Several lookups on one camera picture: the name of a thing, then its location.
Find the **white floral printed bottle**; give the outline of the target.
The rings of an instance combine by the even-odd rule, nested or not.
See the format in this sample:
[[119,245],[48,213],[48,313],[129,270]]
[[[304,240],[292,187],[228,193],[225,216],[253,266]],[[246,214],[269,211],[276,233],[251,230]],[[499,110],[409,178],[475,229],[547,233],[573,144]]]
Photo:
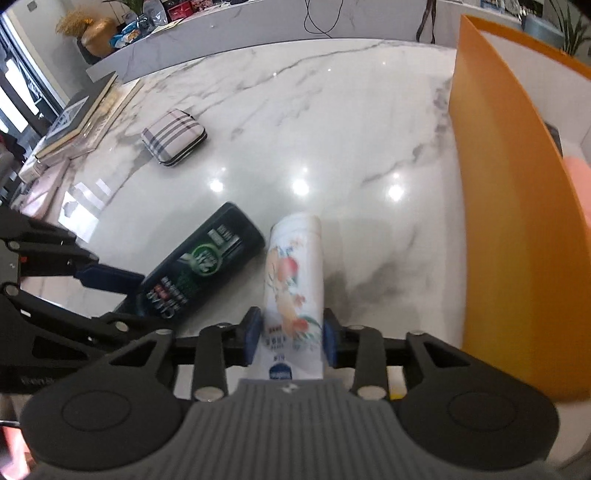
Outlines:
[[273,225],[263,280],[263,331],[250,375],[321,379],[325,293],[320,218],[298,213]]

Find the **black hardcover book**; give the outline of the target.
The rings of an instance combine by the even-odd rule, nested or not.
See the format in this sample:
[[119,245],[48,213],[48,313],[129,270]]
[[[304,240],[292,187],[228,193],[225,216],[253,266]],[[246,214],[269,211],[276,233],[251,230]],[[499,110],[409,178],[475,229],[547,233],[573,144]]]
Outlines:
[[118,75],[111,72],[72,97],[34,151],[41,159],[79,135]]

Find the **dark blue shampoo bottle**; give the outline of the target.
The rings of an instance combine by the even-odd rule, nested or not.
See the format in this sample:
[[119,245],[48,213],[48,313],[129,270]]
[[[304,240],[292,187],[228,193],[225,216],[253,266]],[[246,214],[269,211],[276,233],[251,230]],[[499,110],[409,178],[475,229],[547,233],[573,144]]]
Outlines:
[[120,314],[177,324],[263,250],[264,238],[235,204],[219,207],[125,297]]

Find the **pink book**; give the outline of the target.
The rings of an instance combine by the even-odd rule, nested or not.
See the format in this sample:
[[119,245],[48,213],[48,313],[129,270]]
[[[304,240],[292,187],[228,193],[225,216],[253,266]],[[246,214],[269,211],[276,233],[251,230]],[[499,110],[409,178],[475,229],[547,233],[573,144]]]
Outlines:
[[18,211],[25,216],[37,220],[43,220],[62,183],[68,166],[69,161],[64,160],[61,163],[48,168],[45,173],[34,182],[28,195],[20,204]]

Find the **plaid zippered case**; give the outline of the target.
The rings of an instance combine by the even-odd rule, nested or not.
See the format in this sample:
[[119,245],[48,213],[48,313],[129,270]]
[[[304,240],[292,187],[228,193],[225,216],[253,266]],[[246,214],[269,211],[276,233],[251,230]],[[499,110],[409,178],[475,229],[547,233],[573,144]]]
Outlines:
[[144,147],[164,167],[181,162],[206,137],[204,126],[179,109],[167,112],[141,133]]

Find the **pink cylindrical container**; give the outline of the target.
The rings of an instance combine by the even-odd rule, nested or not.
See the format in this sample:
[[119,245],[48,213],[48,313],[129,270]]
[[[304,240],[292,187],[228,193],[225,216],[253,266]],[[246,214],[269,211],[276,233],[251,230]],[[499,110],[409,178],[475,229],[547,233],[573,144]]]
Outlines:
[[564,158],[567,172],[572,181],[587,225],[591,223],[591,169],[585,160],[566,156]]

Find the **golden vase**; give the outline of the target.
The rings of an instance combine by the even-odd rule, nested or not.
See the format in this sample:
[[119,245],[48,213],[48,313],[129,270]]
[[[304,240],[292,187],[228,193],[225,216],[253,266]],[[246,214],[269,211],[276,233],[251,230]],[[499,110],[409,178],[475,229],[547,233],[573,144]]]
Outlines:
[[112,18],[100,18],[87,26],[82,37],[81,44],[93,56],[105,58],[114,48],[110,40],[117,34],[118,24]]

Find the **orange storage box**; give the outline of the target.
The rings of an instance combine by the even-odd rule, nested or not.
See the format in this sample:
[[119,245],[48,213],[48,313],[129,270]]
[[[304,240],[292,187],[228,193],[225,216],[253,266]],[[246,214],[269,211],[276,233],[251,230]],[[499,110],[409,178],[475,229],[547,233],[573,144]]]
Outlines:
[[590,395],[590,225],[564,162],[590,155],[590,69],[463,16],[449,112],[467,239],[464,349],[559,402]]

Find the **beige large book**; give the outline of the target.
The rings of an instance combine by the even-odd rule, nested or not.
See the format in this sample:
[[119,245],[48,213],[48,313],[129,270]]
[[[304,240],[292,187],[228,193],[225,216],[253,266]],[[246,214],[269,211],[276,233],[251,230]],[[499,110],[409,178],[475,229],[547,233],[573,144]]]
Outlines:
[[33,155],[43,163],[45,162],[45,157],[51,155],[63,154],[69,159],[74,159],[93,151],[122,109],[142,86],[142,83],[142,79],[135,79],[127,83],[122,83],[117,77],[114,84],[100,102],[98,108],[79,135],[67,142],[61,148],[41,159],[38,159],[34,155],[34,151],[38,147],[38,144],[33,151]]

